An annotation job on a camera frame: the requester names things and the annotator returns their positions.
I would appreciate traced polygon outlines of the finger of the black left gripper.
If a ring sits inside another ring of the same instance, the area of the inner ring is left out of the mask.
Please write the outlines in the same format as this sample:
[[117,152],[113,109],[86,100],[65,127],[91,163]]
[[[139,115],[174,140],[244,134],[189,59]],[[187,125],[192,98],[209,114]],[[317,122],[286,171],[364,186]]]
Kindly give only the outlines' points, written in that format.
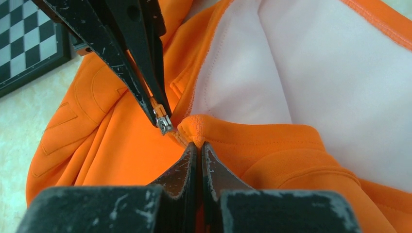
[[150,98],[158,99],[158,2],[35,0],[34,4],[104,61],[155,126]]
[[115,72],[133,94],[147,117],[156,111],[150,99],[161,104],[167,115],[160,37],[166,27],[156,0],[91,0],[98,19],[98,38],[93,51]]

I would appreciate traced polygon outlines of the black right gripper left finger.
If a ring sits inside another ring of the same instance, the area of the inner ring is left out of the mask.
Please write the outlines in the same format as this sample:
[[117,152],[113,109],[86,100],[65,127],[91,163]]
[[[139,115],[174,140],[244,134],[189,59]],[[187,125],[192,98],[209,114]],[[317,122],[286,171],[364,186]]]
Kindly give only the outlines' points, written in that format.
[[197,147],[146,186],[66,186],[42,191],[19,233],[192,233]]

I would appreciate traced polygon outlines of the orange fleece jacket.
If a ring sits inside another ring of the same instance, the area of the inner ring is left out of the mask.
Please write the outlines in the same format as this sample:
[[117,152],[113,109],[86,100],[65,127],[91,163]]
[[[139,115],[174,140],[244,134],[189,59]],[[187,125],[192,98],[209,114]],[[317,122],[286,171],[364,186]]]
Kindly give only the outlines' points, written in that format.
[[189,142],[256,189],[332,190],[365,233],[412,230],[412,21],[380,0],[162,0],[163,136],[86,55],[29,168],[52,186],[145,185]]

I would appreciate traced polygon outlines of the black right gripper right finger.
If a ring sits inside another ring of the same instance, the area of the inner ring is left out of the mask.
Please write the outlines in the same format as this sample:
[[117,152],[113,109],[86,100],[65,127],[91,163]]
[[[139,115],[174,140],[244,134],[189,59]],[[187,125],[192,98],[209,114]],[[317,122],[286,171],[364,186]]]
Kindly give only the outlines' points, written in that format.
[[208,233],[359,233],[351,206],[330,191],[256,190],[202,146]]

